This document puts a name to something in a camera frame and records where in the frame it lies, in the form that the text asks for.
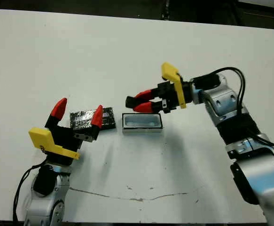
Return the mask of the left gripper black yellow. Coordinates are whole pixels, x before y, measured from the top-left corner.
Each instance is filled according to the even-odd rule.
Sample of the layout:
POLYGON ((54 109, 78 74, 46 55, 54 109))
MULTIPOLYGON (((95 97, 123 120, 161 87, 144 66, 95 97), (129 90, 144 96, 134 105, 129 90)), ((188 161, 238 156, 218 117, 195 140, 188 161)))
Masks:
POLYGON ((67 98, 62 98, 53 107, 45 124, 46 129, 32 128, 29 136, 35 148, 40 149, 53 164, 70 166, 80 158, 78 149, 82 142, 92 142, 98 138, 103 122, 103 106, 99 105, 93 115, 91 127, 76 134, 71 128, 57 126, 64 116, 67 98))

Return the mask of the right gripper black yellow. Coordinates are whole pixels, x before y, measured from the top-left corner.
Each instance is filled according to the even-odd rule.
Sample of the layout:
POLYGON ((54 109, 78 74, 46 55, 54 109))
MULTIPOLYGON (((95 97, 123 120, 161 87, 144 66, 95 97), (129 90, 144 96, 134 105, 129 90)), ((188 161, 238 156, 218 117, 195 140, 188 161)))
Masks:
POLYGON ((158 88, 148 89, 138 93, 134 98, 137 100, 132 104, 133 110, 138 113, 170 113, 177 107, 186 109, 187 104, 193 101, 191 82, 184 81, 179 70, 168 62, 161 66, 162 79, 158 88), (152 102, 159 97, 162 101, 152 102))

